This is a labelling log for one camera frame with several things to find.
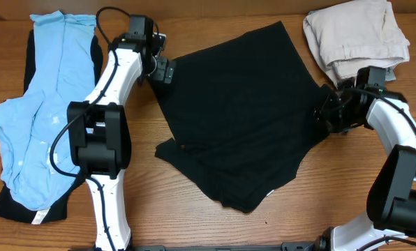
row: black motor joint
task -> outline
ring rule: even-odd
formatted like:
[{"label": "black motor joint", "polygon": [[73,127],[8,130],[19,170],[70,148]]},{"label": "black motor joint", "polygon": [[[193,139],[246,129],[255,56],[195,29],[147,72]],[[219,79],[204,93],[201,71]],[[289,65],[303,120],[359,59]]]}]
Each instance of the black motor joint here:
[{"label": "black motor joint", "polygon": [[347,132],[358,126],[372,129],[366,122],[366,115],[374,98],[365,93],[351,92],[349,89],[365,90],[406,102],[402,94],[386,89],[385,76],[384,68],[361,68],[356,78],[338,83],[338,89],[335,92],[331,91],[324,103],[315,108],[315,116],[324,122],[332,133]]},{"label": "black motor joint", "polygon": [[175,61],[160,56],[165,47],[166,37],[154,33],[154,21],[144,15],[131,15],[129,30],[115,38],[109,49],[131,49],[141,55],[142,76],[155,82],[169,84],[175,69]]}]

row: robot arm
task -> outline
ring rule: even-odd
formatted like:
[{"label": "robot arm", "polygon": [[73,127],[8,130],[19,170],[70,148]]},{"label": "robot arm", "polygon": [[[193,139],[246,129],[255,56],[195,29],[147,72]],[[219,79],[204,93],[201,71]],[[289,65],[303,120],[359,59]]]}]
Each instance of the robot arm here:
[{"label": "robot arm", "polygon": [[[361,69],[355,88],[363,91],[351,90],[351,97],[346,98],[345,95],[344,99],[349,102],[346,102],[348,105],[341,106],[342,109],[325,109],[323,105],[322,111],[316,113],[319,119],[327,117],[332,131],[350,128],[352,124],[364,124],[365,127],[374,129],[388,155],[369,192],[366,211],[321,236],[316,247],[321,242],[326,244],[318,250],[363,251],[362,247],[374,250],[385,244],[385,241],[378,242],[381,238],[416,237],[416,190],[411,190],[413,181],[416,181],[416,133],[412,129],[412,126],[416,129],[416,123],[410,115],[405,98],[399,93],[387,91],[384,83],[384,69]],[[400,108],[404,114],[399,113],[386,100]]]},{"label": "robot arm", "polygon": [[[113,250],[105,232],[103,216],[115,250],[133,249],[124,206],[123,179],[131,159],[131,139],[124,105],[137,80],[146,75],[155,82],[169,83],[175,67],[173,61],[159,56],[166,36],[153,34],[153,26],[154,22],[148,17],[131,15],[129,32],[111,44],[116,47],[118,60],[112,81],[109,82],[109,79],[116,60],[110,50],[107,66],[95,89],[84,102],[72,102],[68,107],[69,121],[86,111],[85,116],[69,128],[73,163],[80,166],[85,177],[91,177],[103,187],[102,198],[98,186],[87,179],[97,225],[96,244],[92,250]],[[90,103],[99,97],[101,91],[104,91],[104,96],[89,109]]]}]

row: wall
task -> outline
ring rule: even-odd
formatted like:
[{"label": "wall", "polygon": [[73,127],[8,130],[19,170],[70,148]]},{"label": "wall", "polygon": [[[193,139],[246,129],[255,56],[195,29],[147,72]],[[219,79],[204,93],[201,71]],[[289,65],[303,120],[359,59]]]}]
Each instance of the wall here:
[{"label": "wall", "polygon": [[[154,19],[168,17],[225,17],[239,15],[307,14],[346,0],[0,0],[0,20],[27,20],[32,13],[55,10],[95,14],[103,6],[116,6]],[[416,13],[416,0],[392,0],[394,12]]]}]

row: white label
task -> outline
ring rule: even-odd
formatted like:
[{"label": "white label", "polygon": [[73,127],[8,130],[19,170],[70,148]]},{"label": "white label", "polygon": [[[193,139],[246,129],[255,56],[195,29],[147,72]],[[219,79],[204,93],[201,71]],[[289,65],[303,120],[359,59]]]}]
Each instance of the white label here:
[{"label": "white label", "polygon": [[265,195],[266,197],[271,195],[275,190],[270,191],[267,195]]},{"label": "white label", "polygon": [[50,209],[44,209],[44,210],[40,210],[36,213],[36,216],[33,219],[33,222],[31,222],[33,225],[39,225],[40,223],[42,223],[43,219],[45,218],[45,216],[47,216],[48,211]]}]

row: folded clothing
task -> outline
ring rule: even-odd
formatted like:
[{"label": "folded clothing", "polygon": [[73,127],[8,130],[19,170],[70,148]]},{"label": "folded clothing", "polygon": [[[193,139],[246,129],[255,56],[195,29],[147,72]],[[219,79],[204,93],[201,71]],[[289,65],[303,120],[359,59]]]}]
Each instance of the folded clothing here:
[{"label": "folded clothing", "polygon": [[[14,201],[32,211],[47,209],[75,179],[56,173],[50,145],[67,124],[70,101],[82,101],[95,86],[91,42],[93,15],[31,15],[36,72],[27,92],[0,104],[1,179]],[[70,157],[68,134],[54,152],[65,172],[79,172]]]},{"label": "folded clothing", "polygon": [[335,85],[360,68],[393,68],[410,60],[410,42],[386,0],[355,0],[304,18],[304,34],[318,66]]},{"label": "folded clothing", "polygon": [[291,181],[328,131],[312,80],[281,22],[178,59],[151,82],[175,139],[156,148],[209,198],[244,213]]},{"label": "folded clothing", "polygon": [[[25,63],[24,76],[24,93],[28,90],[29,84],[36,71],[36,64],[34,60],[34,31],[31,30],[27,42],[27,58]],[[103,51],[98,44],[98,38],[93,37],[90,45],[91,60],[94,63],[95,84],[98,82],[101,75],[101,68],[103,67]],[[67,218],[67,201],[71,192],[78,188],[85,178],[78,177],[73,182],[72,186],[65,192],[58,200],[51,205],[49,209],[41,211],[32,211],[14,201],[11,197],[9,188],[4,184],[0,192],[0,217],[7,220],[14,220],[17,222],[40,224],[47,222],[54,222],[57,220],[65,220]]]}]

